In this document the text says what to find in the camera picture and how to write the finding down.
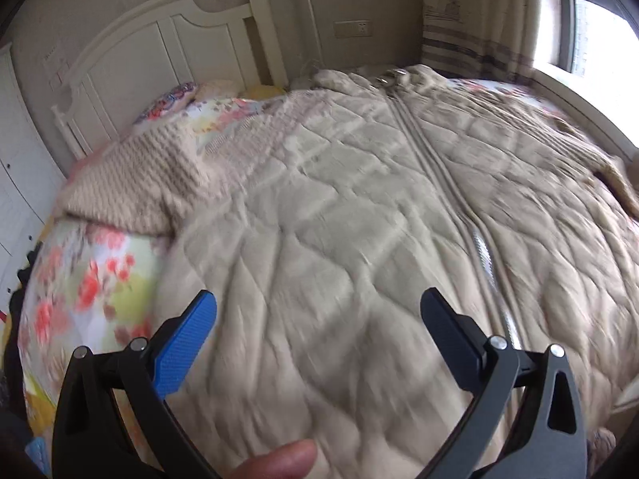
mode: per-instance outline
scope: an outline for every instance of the striped curtain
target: striped curtain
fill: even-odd
[[[422,62],[446,77],[526,84],[542,0],[424,0]]]

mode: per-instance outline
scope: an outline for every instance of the headboard panel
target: headboard panel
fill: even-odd
[[[193,0],[150,0],[120,16],[84,49],[65,77],[71,107],[53,106],[77,158],[129,129],[140,111],[179,83],[260,84],[245,20],[254,18],[274,84],[288,84],[268,0],[204,12]]]

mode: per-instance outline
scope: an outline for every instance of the blue gripper pad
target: blue gripper pad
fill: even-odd
[[[197,352],[215,324],[215,296],[210,292],[200,292],[195,300],[197,303],[155,359],[153,387],[162,400],[180,388]]]

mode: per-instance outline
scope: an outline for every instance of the white cabinet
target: white cabinet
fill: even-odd
[[[27,265],[65,178],[42,143],[22,100],[10,55],[0,49],[0,311]]]

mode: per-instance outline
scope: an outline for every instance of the window sill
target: window sill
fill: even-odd
[[[533,86],[540,87],[542,93],[555,101],[558,97],[581,114],[590,124],[584,124],[579,117],[575,119],[603,149],[620,156],[627,164],[632,161],[638,150],[635,143],[639,144],[639,131],[636,124],[629,124],[627,110],[606,102],[602,94],[605,89],[595,89],[582,78],[548,63],[535,63],[534,68]]]

